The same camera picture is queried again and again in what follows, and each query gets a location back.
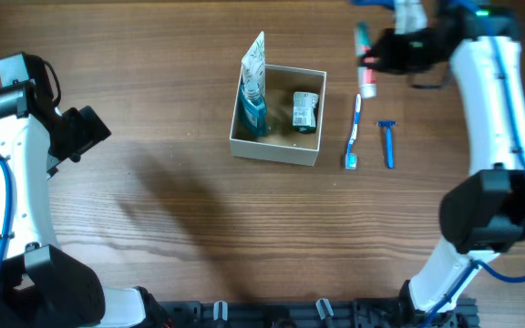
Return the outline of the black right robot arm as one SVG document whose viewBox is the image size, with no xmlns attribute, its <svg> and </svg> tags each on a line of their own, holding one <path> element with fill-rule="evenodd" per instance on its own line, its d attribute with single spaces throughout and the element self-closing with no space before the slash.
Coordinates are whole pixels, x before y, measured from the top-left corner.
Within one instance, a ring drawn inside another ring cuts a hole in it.
<svg viewBox="0 0 525 328">
<path fill-rule="evenodd" d="M 468 177 L 441 201 L 441 237 L 407 281 L 404 324 L 442 324 L 480 271 L 525 241 L 525 98 L 514 12 L 478 1 L 441 1 L 429 26 L 418 1 L 391 1 L 395 25 L 360 64 L 414 74 L 445 62 L 457 81 L 468 128 Z M 525 274 L 518 277 L 525 282 Z"/>
</svg>

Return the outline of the white floral shampoo tube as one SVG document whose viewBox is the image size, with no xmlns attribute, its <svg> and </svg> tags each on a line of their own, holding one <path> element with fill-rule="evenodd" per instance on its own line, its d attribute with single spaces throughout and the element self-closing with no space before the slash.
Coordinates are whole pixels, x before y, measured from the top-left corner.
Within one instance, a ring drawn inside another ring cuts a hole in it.
<svg viewBox="0 0 525 328">
<path fill-rule="evenodd" d="M 242 58 L 242 83 L 257 82 L 263 96 L 266 95 L 265 36 L 262 31 Z"/>
</svg>

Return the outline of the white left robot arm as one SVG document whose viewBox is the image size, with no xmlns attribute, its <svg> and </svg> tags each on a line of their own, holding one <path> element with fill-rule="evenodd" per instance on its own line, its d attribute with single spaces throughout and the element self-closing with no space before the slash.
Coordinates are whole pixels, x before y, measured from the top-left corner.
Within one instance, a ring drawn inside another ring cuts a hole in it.
<svg viewBox="0 0 525 328">
<path fill-rule="evenodd" d="M 51 65 L 19 52 L 0 58 L 0 327 L 161 327 L 144 288 L 114 289 L 62 251 L 49 180 L 110 132 L 89 107 L 60 111 Z"/>
</svg>

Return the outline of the Colgate toothpaste tube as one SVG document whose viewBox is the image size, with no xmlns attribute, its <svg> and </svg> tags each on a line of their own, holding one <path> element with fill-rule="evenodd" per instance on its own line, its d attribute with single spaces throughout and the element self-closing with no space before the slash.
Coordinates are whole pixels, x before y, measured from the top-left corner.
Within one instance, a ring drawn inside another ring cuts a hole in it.
<svg viewBox="0 0 525 328">
<path fill-rule="evenodd" d="M 357 23 L 355 26 L 355 54 L 361 58 L 371 49 L 371 41 L 366 23 Z M 373 98 L 376 96 L 376 78 L 372 69 L 365 67 L 362 63 L 357 67 L 358 88 L 362 98 Z"/>
</svg>

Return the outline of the blue mouthwash bottle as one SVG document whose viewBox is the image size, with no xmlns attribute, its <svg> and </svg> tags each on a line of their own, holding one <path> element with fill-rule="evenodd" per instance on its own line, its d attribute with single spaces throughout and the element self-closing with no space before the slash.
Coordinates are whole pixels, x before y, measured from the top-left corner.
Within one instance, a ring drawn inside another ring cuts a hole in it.
<svg viewBox="0 0 525 328">
<path fill-rule="evenodd" d="M 242 119 L 246 128 L 256 138 L 265 136 L 267 105 L 256 80 L 252 79 L 240 86 L 239 99 L 242 103 Z"/>
</svg>

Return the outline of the green Dettol soap bar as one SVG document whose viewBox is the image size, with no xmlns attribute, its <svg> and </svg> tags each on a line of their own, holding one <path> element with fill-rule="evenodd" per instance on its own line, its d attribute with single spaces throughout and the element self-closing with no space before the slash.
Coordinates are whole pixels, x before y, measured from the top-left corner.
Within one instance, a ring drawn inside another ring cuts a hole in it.
<svg viewBox="0 0 525 328">
<path fill-rule="evenodd" d="M 292 127 L 299 133 L 315 133 L 316 110 L 319 96 L 315 93 L 297 91 L 293 94 Z"/>
</svg>

